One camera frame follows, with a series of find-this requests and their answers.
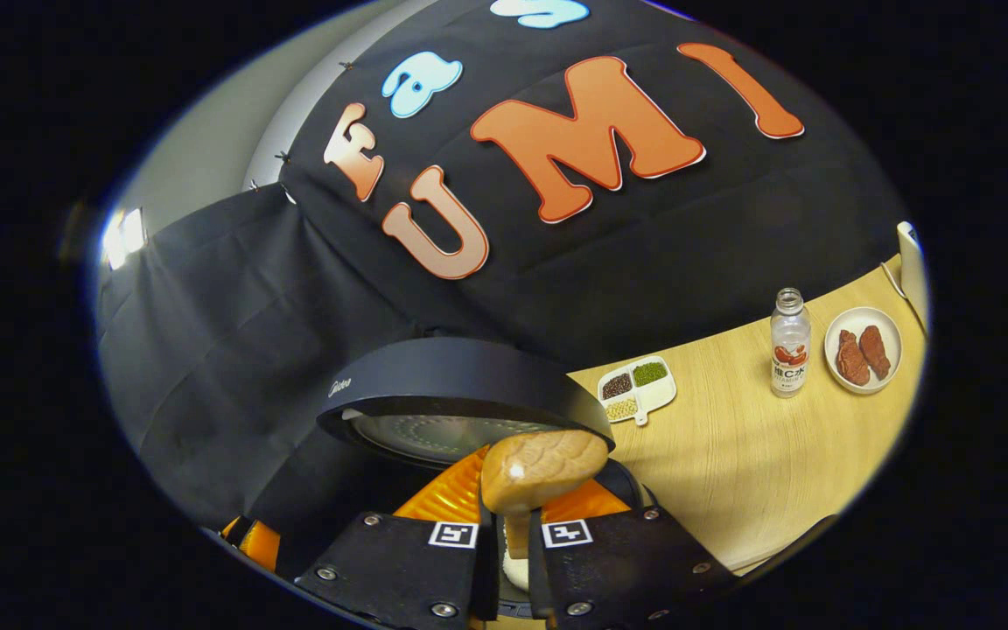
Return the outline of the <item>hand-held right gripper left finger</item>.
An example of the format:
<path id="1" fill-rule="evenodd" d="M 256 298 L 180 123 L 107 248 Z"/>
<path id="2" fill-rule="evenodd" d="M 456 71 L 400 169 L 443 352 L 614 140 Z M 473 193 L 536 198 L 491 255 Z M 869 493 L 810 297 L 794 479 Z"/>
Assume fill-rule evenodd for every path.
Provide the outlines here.
<path id="1" fill-rule="evenodd" d="M 449 466 L 395 514 L 361 512 L 293 585 L 372 629 L 480 629 L 495 619 L 497 539 L 480 501 L 487 452 Z"/>

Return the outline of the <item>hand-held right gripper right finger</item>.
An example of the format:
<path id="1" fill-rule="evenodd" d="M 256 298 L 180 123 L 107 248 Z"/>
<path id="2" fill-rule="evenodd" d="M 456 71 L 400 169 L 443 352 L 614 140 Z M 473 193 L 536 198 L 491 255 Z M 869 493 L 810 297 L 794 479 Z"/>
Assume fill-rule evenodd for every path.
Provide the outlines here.
<path id="1" fill-rule="evenodd" d="M 689 629 L 737 577 L 632 476 L 586 481 L 532 517 L 529 595 L 549 629 Z"/>

